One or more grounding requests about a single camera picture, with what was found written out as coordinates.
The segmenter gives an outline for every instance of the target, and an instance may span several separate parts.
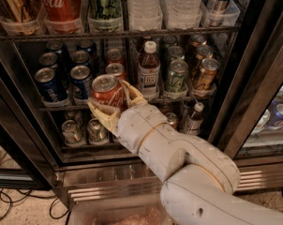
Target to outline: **plastic bottle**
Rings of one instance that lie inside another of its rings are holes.
[[[160,62],[156,47],[154,41],[145,42],[144,52],[138,57],[138,88],[145,98],[155,98],[158,93]]]
[[[186,118],[184,118],[180,132],[189,135],[198,135],[200,133],[200,126],[204,118],[203,109],[204,104],[197,102],[194,107],[190,109]]]

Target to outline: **refrigerator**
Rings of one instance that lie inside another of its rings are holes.
[[[90,110],[86,104],[74,103],[46,107],[34,75],[49,41],[63,41],[74,53],[80,40],[91,39],[97,44],[100,64],[109,48],[123,49],[128,79],[135,84],[132,44],[137,38],[194,34],[209,37],[216,49],[221,67],[215,92],[205,97],[159,96],[150,103],[171,104],[178,112],[185,102],[202,101],[206,109],[199,136],[236,162],[242,175],[238,189],[283,186],[283,153],[260,150],[252,157],[244,151],[247,140],[262,134],[250,135],[283,84],[283,0],[233,1],[239,17],[231,26],[168,29],[163,23],[161,29],[132,30],[127,0],[122,0],[123,29],[114,32],[91,32],[91,23],[85,21],[86,4],[79,33],[17,36],[0,29],[0,145],[18,164],[0,168],[0,188],[52,189],[69,210],[82,202],[157,194],[162,186],[159,179],[110,133],[102,145],[67,146],[61,129],[66,111],[81,111],[87,137]]]

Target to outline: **fridge shelf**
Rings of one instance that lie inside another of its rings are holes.
[[[283,144],[283,128],[279,130],[263,130],[248,137],[243,147]]]
[[[186,35],[186,34],[215,34],[215,33],[231,33],[238,32],[240,24],[234,26],[216,27],[216,28],[190,28],[181,29],[161,29],[151,31],[119,31],[113,33],[84,33],[84,34],[65,34],[65,35],[42,35],[42,36],[7,36],[0,34],[0,39],[6,42],[38,42],[50,40],[80,40],[88,38],[138,38],[138,37],[163,37],[166,35]]]

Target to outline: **silver can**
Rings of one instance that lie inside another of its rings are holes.
[[[61,129],[66,143],[78,143],[82,139],[79,125],[74,120],[66,120]]]
[[[173,112],[167,112],[165,114],[165,116],[168,118],[168,123],[175,129],[177,130],[178,128],[178,123],[179,123],[179,119],[178,116],[173,113]]]
[[[185,61],[174,60],[171,62],[164,89],[170,93],[180,93],[186,87],[188,65]]]
[[[67,110],[65,111],[65,118],[66,120],[76,121],[79,127],[82,127],[84,124],[84,119],[81,110]]]
[[[100,143],[107,139],[107,129],[96,119],[91,119],[87,124],[90,143]]]

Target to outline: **red soda can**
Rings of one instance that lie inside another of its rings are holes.
[[[81,0],[42,0],[42,1],[47,10],[48,18],[51,22],[74,21],[78,19],[80,16]]]
[[[123,89],[117,78],[110,74],[97,76],[92,83],[92,98],[97,102],[124,110]]]

